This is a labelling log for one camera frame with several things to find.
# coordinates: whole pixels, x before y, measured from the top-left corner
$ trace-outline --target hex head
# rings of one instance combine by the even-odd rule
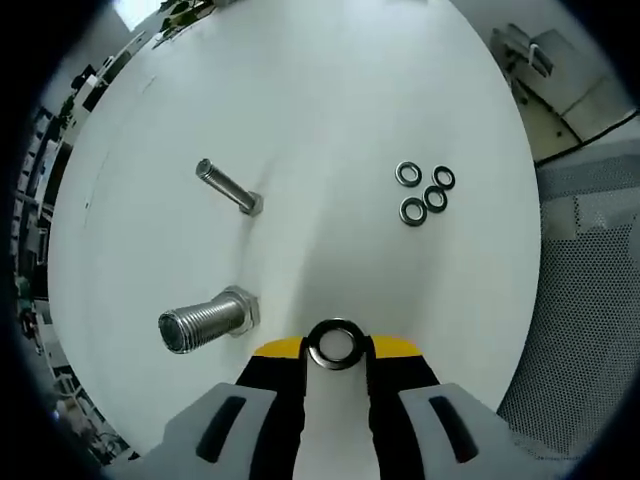
[[[240,207],[240,211],[245,215],[249,215],[250,217],[255,217],[260,212],[262,212],[262,207],[264,206],[264,199],[262,198],[262,195],[256,192],[249,192],[249,194],[253,197],[256,203],[253,205],[253,208],[251,210],[245,210],[244,208]]]
[[[258,307],[258,297],[250,294],[243,288],[237,285],[231,285],[225,288],[220,295],[227,295],[233,297],[238,301],[245,312],[244,322],[238,328],[235,328],[229,332],[232,337],[239,337],[243,333],[248,332],[253,327],[260,323],[260,309]]]

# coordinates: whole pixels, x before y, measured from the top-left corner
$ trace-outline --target washer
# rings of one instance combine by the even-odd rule
[[[405,170],[411,170],[416,174],[416,178],[410,180],[406,178],[402,172]],[[422,170],[413,162],[401,162],[396,167],[396,180],[400,185],[404,185],[405,187],[415,187],[422,181]]]
[[[415,205],[420,209],[420,216],[418,218],[411,218],[407,214],[407,208],[411,205]],[[424,202],[418,197],[405,198],[400,204],[400,219],[410,227],[418,227],[422,225],[427,219],[427,208],[425,207]]]
[[[333,330],[344,332],[351,338],[351,344],[353,346],[351,353],[342,359],[329,358],[320,350],[320,340],[322,340],[325,333]],[[362,333],[360,327],[355,323],[342,318],[332,318],[323,320],[313,327],[307,336],[307,349],[313,361],[321,367],[329,370],[344,370],[353,367],[360,361],[365,351],[365,342],[366,337],[364,333]]]
[[[442,181],[441,173],[448,173],[451,181],[449,183]],[[433,169],[433,173],[431,174],[431,179],[433,183],[441,187],[443,190],[451,190],[456,185],[456,176],[453,174],[449,167],[445,167],[444,165],[438,165]]]
[[[442,203],[440,205],[435,205],[431,203],[429,200],[430,193],[437,193],[442,198]],[[444,192],[444,189],[438,185],[429,185],[424,189],[424,193],[422,194],[422,200],[424,204],[427,206],[427,210],[433,213],[443,212],[447,208],[447,204],[449,201],[447,200],[447,194]]]

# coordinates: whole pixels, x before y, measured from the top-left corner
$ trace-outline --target large hex bolt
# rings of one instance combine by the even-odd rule
[[[257,297],[234,285],[210,302],[164,312],[158,328],[169,350],[188,353],[225,333],[240,336],[259,321]]]

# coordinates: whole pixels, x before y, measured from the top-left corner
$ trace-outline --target cable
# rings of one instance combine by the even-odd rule
[[[608,133],[613,132],[615,129],[623,126],[626,123],[629,123],[631,120],[633,120],[635,117],[637,117],[638,114],[640,114],[640,109],[636,109],[629,116],[623,118],[618,123],[614,123],[609,128],[606,128],[605,130],[603,130],[602,132],[600,132],[596,136],[591,137],[589,140],[585,140],[584,142],[579,143],[578,145],[576,145],[574,147],[567,148],[566,150],[563,150],[562,152],[554,153],[553,155],[551,155],[549,157],[546,157],[546,158],[543,158],[542,160],[538,160],[537,162],[534,162],[535,163],[535,168],[540,168],[540,167],[542,167],[543,165],[546,165],[549,162],[552,162],[554,160],[557,160],[559,158],[564,157],[565,155],[569,155],[570,153],[574,153],[574,152],[577,152],[578,150],[583,149],[587,145],[590,145],[593,142],[595,142],[596,140],[600,140],[602,137],[604,137]]]

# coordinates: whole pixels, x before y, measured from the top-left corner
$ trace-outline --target tabletop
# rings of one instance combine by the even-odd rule
[[[264,211],[242,215],[202,183],[205,157]],[[405,160],[419,187],[396,181]],[[447,210],[403,224],[400,202],[440,164],[456,174]],[[442,382],[497,409],[539,254],[517,107],[447,0],[246,0],[145,46],[89,116],[55,207],[51,314],[83,386],[144,454],[257,347],[332,317],[410,339]],[[259,297],[261,323],[170,353],[158,316],[232,284]],[[377,475],[363,369],[310,362],[304,478]]]

